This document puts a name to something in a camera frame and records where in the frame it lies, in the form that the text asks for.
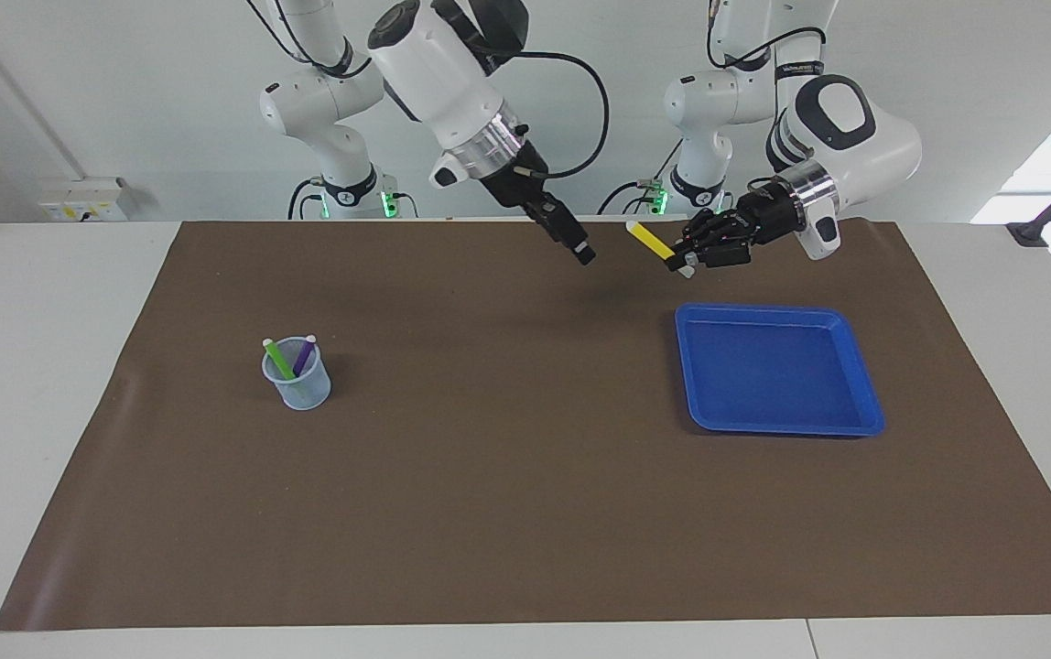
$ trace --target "blue plastic tray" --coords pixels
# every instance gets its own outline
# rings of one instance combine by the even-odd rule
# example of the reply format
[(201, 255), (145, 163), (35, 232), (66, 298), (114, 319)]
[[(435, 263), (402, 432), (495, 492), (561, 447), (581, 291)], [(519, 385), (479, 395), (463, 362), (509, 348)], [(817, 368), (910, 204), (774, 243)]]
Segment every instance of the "blue plastic tray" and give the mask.
[(870, 437), (883, 410), (847, 318), (823, 308), (684, 305), (693, 419), (722, 433)]

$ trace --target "pen holder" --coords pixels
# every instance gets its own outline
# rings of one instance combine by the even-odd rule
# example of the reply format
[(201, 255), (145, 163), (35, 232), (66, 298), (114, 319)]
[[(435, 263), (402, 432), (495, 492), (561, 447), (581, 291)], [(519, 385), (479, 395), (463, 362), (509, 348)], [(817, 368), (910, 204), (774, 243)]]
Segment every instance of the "pen holder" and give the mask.
[[(286, 362), (294, 364), (304, 345), (305, 336), (294, 336), (277, 342), (277, 350), (282, 351)], [(317, 408), (330, 397), (330, 375), (326, 372), (326, 365), (322, 363), (322, 349), (317, 346), (309, 354), (309, 362), (296, 379), (286, 379), (269, 355), (261, 359), (261, 371), (266, 374), (266, 379), (277, 387), (277, 393), (282, 393), (282, 400), (290, 409), (305, 412)]]

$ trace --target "black mount base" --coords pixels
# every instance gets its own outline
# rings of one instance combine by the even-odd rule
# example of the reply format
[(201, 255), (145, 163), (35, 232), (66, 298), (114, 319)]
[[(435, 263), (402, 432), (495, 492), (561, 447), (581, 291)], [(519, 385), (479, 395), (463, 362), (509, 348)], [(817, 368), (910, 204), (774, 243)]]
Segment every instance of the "black mount base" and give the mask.
[(1023, 222), (1023, 223), (1016, 223), (1016, 224), (1007, 224), (1006, 228), (1008, 230), (1010, 230), (1011, 236), (1013, 236), (1014, 241), (1018, 242), (1018, 244), (1021, 246), (1024, 246), (1024, 247), (1049, 247), (1050, 246), (1050, 245), (1048, 245), (1048, 242), (1044, 241), (1044, 239), (1042, 239), (1042, 238), (1027, 238), (1027, 236), (1024, 236), (1023, 230), (1026, 229), (1027, 226), (1029, 226), (1029, 224)]

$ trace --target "purple marker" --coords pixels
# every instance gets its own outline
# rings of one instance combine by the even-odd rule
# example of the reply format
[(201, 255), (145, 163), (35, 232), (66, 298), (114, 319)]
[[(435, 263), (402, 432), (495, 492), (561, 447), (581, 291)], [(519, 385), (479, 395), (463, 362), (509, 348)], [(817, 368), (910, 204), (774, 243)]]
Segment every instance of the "purple marker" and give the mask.
[(307, 343), (302, 347), (302, 351), (298, 353), (298, 359), (294, 363), (294, 375), (302, 375), (305, 371), (305, 364), (309, 362), (309, 355), (313, 354), (313, 346), (317, 343), (317, 338), (313, 337), (313, 334), (307, 336)]

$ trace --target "table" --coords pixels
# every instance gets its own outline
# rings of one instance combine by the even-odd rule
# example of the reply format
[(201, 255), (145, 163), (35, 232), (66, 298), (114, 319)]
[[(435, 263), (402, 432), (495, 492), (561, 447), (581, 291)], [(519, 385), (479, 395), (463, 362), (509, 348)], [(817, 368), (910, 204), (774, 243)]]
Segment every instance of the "table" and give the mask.
[[(0, 604), (178, 224), (0, 225)], [(1051, 487), (1051, 258), (1003, 228), (904, 229)], [(0, 634), (0, 655), (1051, 655), (1051, 616)]]

